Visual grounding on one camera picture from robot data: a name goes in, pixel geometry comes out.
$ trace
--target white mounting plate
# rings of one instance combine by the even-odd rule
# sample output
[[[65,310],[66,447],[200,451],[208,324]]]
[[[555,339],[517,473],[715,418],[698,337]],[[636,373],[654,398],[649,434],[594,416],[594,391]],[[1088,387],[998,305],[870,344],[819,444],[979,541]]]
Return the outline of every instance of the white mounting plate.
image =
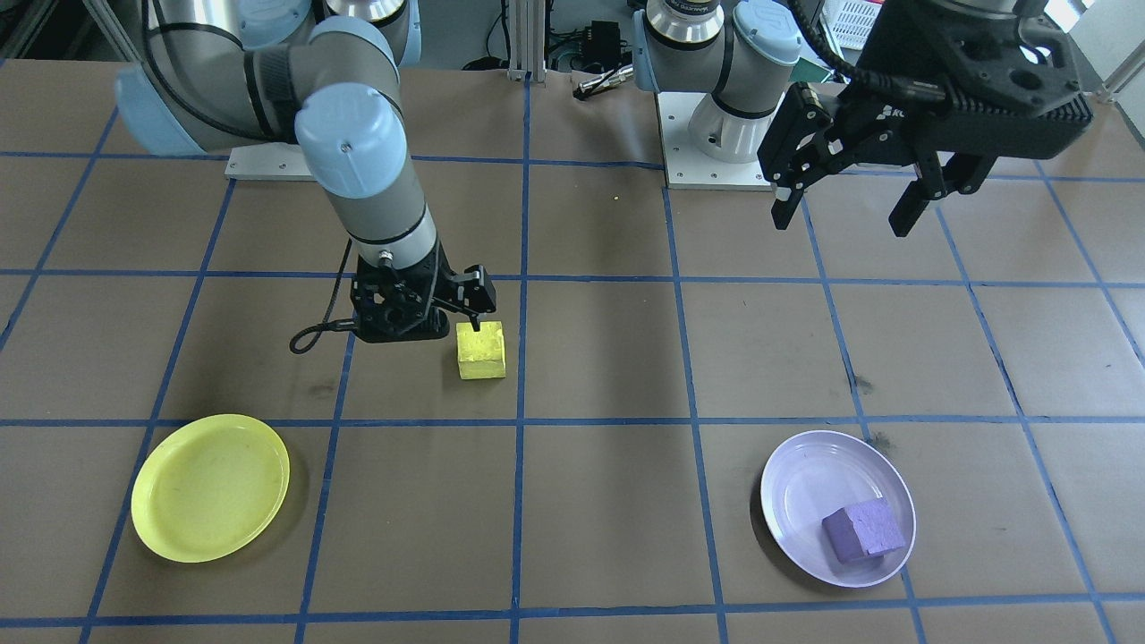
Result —
[[[314,181],[302,150],[290,143],[235,148],[224,174],[238,181]]]
[[[704,94],[661,92],[660,140],[664,148],[668,187],[686,190],[772,190],[759,162],[734,164],[703,154],[688,139],[688,120]]]

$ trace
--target purple block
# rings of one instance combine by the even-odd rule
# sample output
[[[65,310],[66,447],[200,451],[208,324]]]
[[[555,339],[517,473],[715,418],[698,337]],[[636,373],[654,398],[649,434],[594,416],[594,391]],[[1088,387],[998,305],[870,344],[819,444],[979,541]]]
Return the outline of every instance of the purple block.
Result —
[[[844,564],[882,557],[907,545],[891,504],[882,496],[840,508],[823,519],[823,528]]]

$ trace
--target robotic arm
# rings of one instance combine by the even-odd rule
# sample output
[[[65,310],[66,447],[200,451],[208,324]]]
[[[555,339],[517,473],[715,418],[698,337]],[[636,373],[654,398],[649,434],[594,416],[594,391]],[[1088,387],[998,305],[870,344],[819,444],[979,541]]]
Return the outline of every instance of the robotic arm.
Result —
[[[890,215],[905,237],[931,202],[978,191],[998,157],[1066,149],[1093,113],[1065,33],[1043,16],[1047,2],[886,0],[852,66],[813,37],[791,0],[816,53],[852,83],[838,97],[806,84],[788,89],[759,149],[777,186],[775,226],[787,228],[804,190],[828,174],[855,163],[914,165],[917,179]],[[945,165],[943,151],[953,152]]]
[[[402,56],[416,57],[416,0],[335,2],[335,10],[381,15],[374,24],[332,16],[308,34],[299,18],[309,2],[291,3],[262,6],[292,11],[287,39],[305,41],[244,47],[250,22],[235,2],[143,0],[147,66],[127,68],[116,81],[128,129],[161,155],[298,143],[358,256],[357,315],[331,329],[371,343],[442,338],[444,311],[479,328],[480,316],[496,311],[496,291],[482,266],[458,275],[445,258],[406,147],[401,58],[382,36],[390,31]]]
[[[776,228],[829,174],[914,165],[890,215],[903,237],[931,202],[976,193],[998,157],[1051,158],[1093,119],[1048,0],[885,0],[858,65],[830,52],[805,1],[742,0],[731,29],[718,0],[649,0],[635,15],[638,86],[709,93],[693,142],[727,163],[758,158]],[[802,38],[851,78],[837,97],[805,83],[784,93]]]

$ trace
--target yellow foam cube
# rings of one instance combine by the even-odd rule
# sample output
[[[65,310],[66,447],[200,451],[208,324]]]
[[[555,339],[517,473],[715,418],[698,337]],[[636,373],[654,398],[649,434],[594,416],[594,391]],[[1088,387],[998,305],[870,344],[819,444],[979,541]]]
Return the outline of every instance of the yellow foam cube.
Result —
[[[474,331],[468,322],[457,325],[457,367],[463,380],[505,377],[505,331],[500,322],[482,322]]]

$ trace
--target black cable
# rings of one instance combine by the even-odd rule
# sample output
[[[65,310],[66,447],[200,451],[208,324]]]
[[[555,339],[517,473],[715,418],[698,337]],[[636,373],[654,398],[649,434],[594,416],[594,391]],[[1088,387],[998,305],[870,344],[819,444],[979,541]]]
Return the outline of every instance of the black cable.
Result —
[[[508,45],[508,0],[502,0],[502,31],[505,33],[505,60],[513,58],[513,50]]]
[[[493,57],[493,54],[489,50],[489,38],[492,37],[493,30],[497,29],[497,21],[499,21],[503,15],[504,14],[498,14],[493,17],[493,22],[489,23],[489,31],[485,32],[485,56],[489,56],[490,58]]]
[[[788,5],[791,16],[795,17],[796,24],[799,25],[799,31],[803,32],[803,37],[807,39],[815,54],[836,71],[851,78],[854,85],[863,87],[897,104],[903,102],[939,103],[946,101],[946,92],[938,85],[859,69],[848,63],[843,56],[832,52],[827,40],[815,31],[811,24],[811,18],[807,17],[807,11],[803,7],[803,0],[788,0]]]
[[[141,3],[142,7],[140,9],[140,14],[142,18],[141,29],[143,31],[143,55],[147,58],[148,66],[151,68],[151,73],[155,76],[156,80],[159,81],[159,85],[163,86],[163,89],[171,96],[171,99],[175,101],[175,103],[177,103],[179,107],[183,108],[183,110],[185,110],[187,113],[202,120],[203,123],[210,125],[211,127],[214,127],[215,129],[230,134],[231,136],[252,139],[254,141],[277,141],[277,139],[266,136],[262,133],[255,134],[252,132],[243,132],[242,129],[220,123],[199,111],[197,108],[195,108],[195,105],[191,105],[185,99],[183,99],[182,96],[179,95],[177,92],[175,92],[175,88],[171,86],[171,83],[167,81],[167,78],[163,74],[161,71],[159,71],[159,65],[155,62],[155,52],[151,49],[151,38],[148,34],[148,23],[150,22],[151,17],[151,1],[142,0]],[[171,52],[167,52],[167,58],[168,60],[171,58]]]
[[[352,319],[334,320],[333,322],[330,321],[330,315],[334,312],[334,304],[338,301],[338,288],[342,283],[342,273],[346,272],[346,261],[350,257],[352,245],[353,242],[350,239],[346,239],[346,250],[342,251],[342,261],[338,265],[338,276],[334,277],[334,290],[330,293],[330,304],[326,305],[326,313],[322,316],[322,322],[302,329],[290,339],[290,352],[294,355],[302,355],[314,348],[314,345],[318,344],[318,338],[321,338],[322,333],[325,331],[349,331],[354,329],[356,323]],[[299,347],[298,341],[310,333],[314,333],[314,338],[311,338],[306,346]]]

